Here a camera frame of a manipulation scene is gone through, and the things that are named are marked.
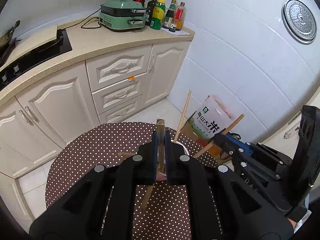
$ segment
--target countertop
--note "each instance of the countertop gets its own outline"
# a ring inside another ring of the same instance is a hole
[[[76,26],[67,29],[72,51],[30,69],[11,82],[0,91],[0,106],[40,79],[86,59],[149,44],[191,41],[195,33],[187,28],[183,28],[183,30],[190,35],[174,36],[163,30],[153,30],[148,26],[140,31],[123,33],[113,32],[104,27],[86,30]]]

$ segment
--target brown tablecloth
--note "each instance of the brown tablecloth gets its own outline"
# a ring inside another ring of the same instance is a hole
[[[120,163],[118,152],[137,152],[139,145],[151,141],[155,124],[122,122],[103,124],[80,135],[67,145],[51,165],[47,180],[45,201],[49,207],[68,191],[82,176],[97,164],[112,167]],[[174,138],[176,130],[166,128]],[[180,134],[191,155],[202,147]],[[203,164],[215,167],[208,153],[198,158]],[[140,203],[147,186],[137,186],[132,239],[190,239],[188,200],[185,186],[169,186],[157,181],[145,211]]]

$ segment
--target cutting board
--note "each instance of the cutting board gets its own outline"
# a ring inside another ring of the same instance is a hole
[[[16,48],[11,52],[7,61],[0,68],[0,71],[5,69],[10,63],[14,62],[21,56],[25,55],[29,51],[57,38],[57,28],[58,25],[52,25],[43,30],[40,30],[37,33],[29,36],[23,40]]]

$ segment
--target stove knob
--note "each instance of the stove knob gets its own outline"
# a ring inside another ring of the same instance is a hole
[[[3,82],[7,81],[7,73],[4,73],[4,75],[1,77]]]
[[[13,67],[13,70],[15,73],[17,73],[20,69],[19,69],[19,64]]]

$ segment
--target green logo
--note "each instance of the green logo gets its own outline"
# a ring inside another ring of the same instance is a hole
[[[202,111],[204,112],[204,114],[206,113],[206,112],[208,112],[209,111],[209,109],[205,106],[204,107],[204,109],[202,109]]]

